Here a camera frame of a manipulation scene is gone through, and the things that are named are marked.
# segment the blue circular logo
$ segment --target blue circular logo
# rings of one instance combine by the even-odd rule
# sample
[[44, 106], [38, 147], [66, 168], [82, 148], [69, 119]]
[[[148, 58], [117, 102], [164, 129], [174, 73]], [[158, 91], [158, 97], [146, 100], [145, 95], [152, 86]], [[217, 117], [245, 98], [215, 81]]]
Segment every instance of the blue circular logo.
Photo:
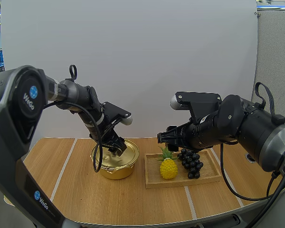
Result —
[[36, 86], [33, 85], [33, 86], [30, 88], [30, 90], [29, 90], [29, 95], [30, 95], [30, 97], [33, 98], [33, 99], [35, 99], [35, 98], [37, 97], [37, 95], [38, 95], [38, 90], [37, 90]]
[[40, 199], [40, 192], [39, 191], [35, 191], [34, 197], [35, 197], [35, 200]]

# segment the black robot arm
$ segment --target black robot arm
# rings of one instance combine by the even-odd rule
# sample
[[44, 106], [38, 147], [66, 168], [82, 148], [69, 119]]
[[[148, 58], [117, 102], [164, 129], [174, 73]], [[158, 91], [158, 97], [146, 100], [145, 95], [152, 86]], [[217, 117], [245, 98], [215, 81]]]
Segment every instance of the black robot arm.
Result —
[[188, 123], [158, 133], [158, 143], [166, 143], [171, 151], [182, 147], [198, 152], [237, 141], [264, 171], [274, 171], [282, 167], [285, 117], [274, 113], [273, 98], [270, 100], [272, 114], [264, 110], [264, 102], [252, 103], [238, 95], [228, 95], [221, 101], [218, 94], [177, 92], [171, 107], [190, 110], [191, 118]]
[[[54, 101], [50, 105], [78, 113], [91, 137], [99, 141], [97, 129], [104, 146], [117, 154], [123, 152], [124, 142], [113, 127], [132, 122], [131, 113], [108, 102], [99, 103], [95, 90], [74, 83], [75, 78], [59, 83], [32, 66], [0, 73], [0, 191], [37, 227], [81, 227], [60, 213], [21, 160], [48, 100]], [[98, 127], [91, 125], [92, 118]]]
[[[61, 82], [48, 76], [46, 77], [48, 100], [58, 102], [57, 107], [60, 109], [69, 110], [73, 114], [77, 113], [89, 130], [92, 139], [97, 142], [98, 136], [95, 126], [88, 115], [82, 112], [78, 107], [63, 103], [74, 103], [85, 108], [95, 119], [101, 135], [104, 135], [104, 132], [106, 132], [117, 119], [120, 119], [120, 122], [125, 125], [132, 123], [130, 112], [109, 102], [100, 103], [93, 87], [81, 86], [75, 83], [75, 79], [77, 78], [75, 65], [70, 66], [70, 73], [71, 78], [67, 78]], [[117, 135], [113, 127], [103, 136], [102, 143], [104, 147], [109, 148], [109, 151], [116, 153], [118, 156], [122, 155], [126, 149], [124, 139]]]

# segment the yellow pineapple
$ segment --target yellow pineapple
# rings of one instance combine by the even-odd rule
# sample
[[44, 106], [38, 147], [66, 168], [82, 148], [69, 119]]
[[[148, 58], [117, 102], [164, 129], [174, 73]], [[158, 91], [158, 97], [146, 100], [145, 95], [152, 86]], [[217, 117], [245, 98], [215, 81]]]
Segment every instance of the yellow pineapple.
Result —
[[177, 166], [175, 162], [173, 161], [177, 158], [172, 157], [172, 152], [170, 152], [167, 147], [165, 149], [163, 149], [162, 147], [160, 148], [162, 150], [162, 160], [161, 161], [163, 161], [161, 163], [161, 168], [160, 168], [161, 176], [164, 179], [172, 179], [176, 177], [177, 175]]

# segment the gold pot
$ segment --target gold pot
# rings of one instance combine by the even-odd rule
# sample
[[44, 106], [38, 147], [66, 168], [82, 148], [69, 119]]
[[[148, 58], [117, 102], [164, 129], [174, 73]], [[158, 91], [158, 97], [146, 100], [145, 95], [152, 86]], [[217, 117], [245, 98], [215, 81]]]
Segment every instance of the gold pot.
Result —
[[[104, 177], [112, 180], [119, 180], [126, 178], [133, 172], [133, 167], [139, 156], [138, 147], [131, 141], [125, 139], [124, 143], [127, 149], [123, 154], [118, 157], [113, 155], [108, 148], [103, 147], [103, 162], [101, 164], [100, 174]], [[95, 147], [91, 153], [91, 159], [93, 160]], [[99, 164], [99, 148], [96, 154], [96, 166]]]

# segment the white backdrop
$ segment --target white backdrop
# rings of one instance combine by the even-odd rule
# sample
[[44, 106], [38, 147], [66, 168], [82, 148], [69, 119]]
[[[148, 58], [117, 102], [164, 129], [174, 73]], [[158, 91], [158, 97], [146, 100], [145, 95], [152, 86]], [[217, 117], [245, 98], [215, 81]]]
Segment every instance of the white backdrop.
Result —
[[[250, 100], [257, 55], [255, 0], [4, 0], [6, 69], [33, 65], [58, 81], [76, 64], [77, 83], [132, 113], [122, 137], [156, 137], [188, 121], [177, 91]], [[34, 136], [87, 138], [78, 116], [44, 111]]]

